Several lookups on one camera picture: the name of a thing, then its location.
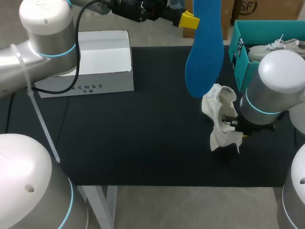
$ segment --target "black cable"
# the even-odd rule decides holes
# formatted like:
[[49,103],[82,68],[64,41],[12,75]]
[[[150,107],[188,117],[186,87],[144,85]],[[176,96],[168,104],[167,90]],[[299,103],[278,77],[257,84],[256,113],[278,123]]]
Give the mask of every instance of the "black cable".
[[48,93],[48,94],[62,94],[62,93],[65,93],[67,91],[69,91],[76,83],[77,79],[78,79],[78,76],[79,76],[79,72],[80,72],[80,61],[81,61],[81,54],[80,54],[80,44],[78,42],[78,30],[79,30],[79,25],[80,25],[80,20],[81,20],[81,15],[82,13],[85,11],[86,8],[88,8],[89,6],[91,6],[92,4],[94,3],[97,3],[97,2],[101,2],[101,3],[104,3],[104,4],[107,4],[108,1],[106,0],[94,0],[94,1],[91,1],[89,2],[88,4],[86,4],[80,11],[80,13],[78,14],[77,16],[77,20],[76,20],[76,24],[75,24],[75,49],[76,49],[76,73],[75,73],[75,77],[71,83],[71,85],[69,87],[67,87],[66,89],[64,90],[61,90],[61,91],[48,91],[48,90],[44,90],[44,89],[41,89],[41,88],[37,88],[37,87],[32,87],[33,90],[35,91],[39,91],[39,92],[43,92],[43,93]]
[[13,93],[10,97],[10,104],[9,104],[9,110],[8,110],[8,116],[7,116],[7,119],[6,119],[6,127],[5,127],[5,133],[7,134],[8,131],[9,131],[9,125],[10,125],[10,114],[11,114],[11,108],[13,106],[13,101],[14,101],[14,98],[15,98],[15,93]]

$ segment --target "cardboard box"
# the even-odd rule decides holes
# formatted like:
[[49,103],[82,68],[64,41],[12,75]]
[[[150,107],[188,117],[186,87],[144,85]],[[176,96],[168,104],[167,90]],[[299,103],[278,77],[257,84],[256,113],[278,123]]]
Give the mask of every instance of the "cardboard box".
[[240,21],[234,24],[229,56],[237,87],[244,91],[258,71],[259,62],[248,58],[245,45],[266,45],[279,39],[305,41],[305,21]]
[[[231,17],[233,10],[234,0],[223,0],[221,6],[221,29],[223,33],[223,40],[228,39],[228,29],[231,25]],[[193,13],[193,0],[185,1],[185,8]],[[184,28],[183,37],[185,38],[194,38],[195,30]]]
[[[39,92],[41,98],[133,91],[132,56],[127,31],[80,32],[81,63],[75,86],[63,94]],[[35,86],[50,91],[67,88],[75,70],[49,77]]]
[[237,1],[233,17],[238,20],[297,20],[304,5],[304,0]]

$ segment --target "white table leg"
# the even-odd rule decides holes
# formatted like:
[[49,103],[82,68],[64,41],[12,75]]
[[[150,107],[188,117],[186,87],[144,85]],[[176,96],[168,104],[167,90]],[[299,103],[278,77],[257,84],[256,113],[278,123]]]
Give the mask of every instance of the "white table leg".
[[117,195],[118,195],[118,186],[108,186],[106,201],[113,221],[115,220]]
[[102,229],[114,229],[112,215],[109,212],[107,201],[101,186],[82,187]]

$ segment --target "shoelace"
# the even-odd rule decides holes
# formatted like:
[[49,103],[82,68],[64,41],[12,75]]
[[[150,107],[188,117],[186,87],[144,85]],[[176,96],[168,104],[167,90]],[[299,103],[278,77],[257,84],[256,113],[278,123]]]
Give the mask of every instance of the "shoelace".
[[274,50],[275,48],[277,48],[277,47],[279,47],[279,46],[282,46],[282,47],[284,47],[284,49],[286,49],[285,45],[282,44],[282,42],[284,42],[284,41],[282,40],[282,37],[283,37],[283,36],[284,36],[284,34],[282,34],[282,36],[281,36],[280,39],[275,40],[274,43],[265,45],[265,47],[268,48],[268,49],[273,49],[273,50]]

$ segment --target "blue shoe insole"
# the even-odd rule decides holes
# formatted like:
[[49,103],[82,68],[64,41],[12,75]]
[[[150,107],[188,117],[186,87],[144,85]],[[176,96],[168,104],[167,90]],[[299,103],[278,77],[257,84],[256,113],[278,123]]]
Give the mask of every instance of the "blue shoe insole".
[[215,83],[224,60],[221,0],[193,0],[193,11],[200,23],[186,62],[185,82],[193,97],[203,97]]

